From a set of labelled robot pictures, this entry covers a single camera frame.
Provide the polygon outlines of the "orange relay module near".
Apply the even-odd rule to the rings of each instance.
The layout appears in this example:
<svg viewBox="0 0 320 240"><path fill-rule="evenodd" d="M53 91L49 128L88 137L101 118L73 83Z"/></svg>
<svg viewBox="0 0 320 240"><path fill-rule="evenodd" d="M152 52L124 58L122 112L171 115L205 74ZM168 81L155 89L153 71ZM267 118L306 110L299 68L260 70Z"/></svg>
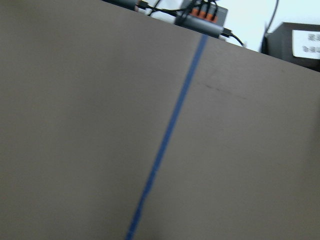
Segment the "orange relay module near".
<svg viewBox="0 0 320 240"><path fill-rule="evenodd" d="M228 9L216 5L215 1L184 0L180 8L182 11L176 15L175 25L217 39L233 36L232 31L224 27Z"/></svg>

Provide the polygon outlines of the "black box with label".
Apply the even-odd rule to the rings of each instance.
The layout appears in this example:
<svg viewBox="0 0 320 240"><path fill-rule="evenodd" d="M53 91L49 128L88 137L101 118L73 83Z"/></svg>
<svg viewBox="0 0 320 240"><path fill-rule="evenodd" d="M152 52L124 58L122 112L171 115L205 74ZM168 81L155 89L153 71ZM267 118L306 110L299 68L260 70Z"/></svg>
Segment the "black box with label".
<svg viewBox="0 0 320 240"><path fill-rule="evenodd" d="M263 54L320 71L320 26L283 22L262 40Z"/></svg>

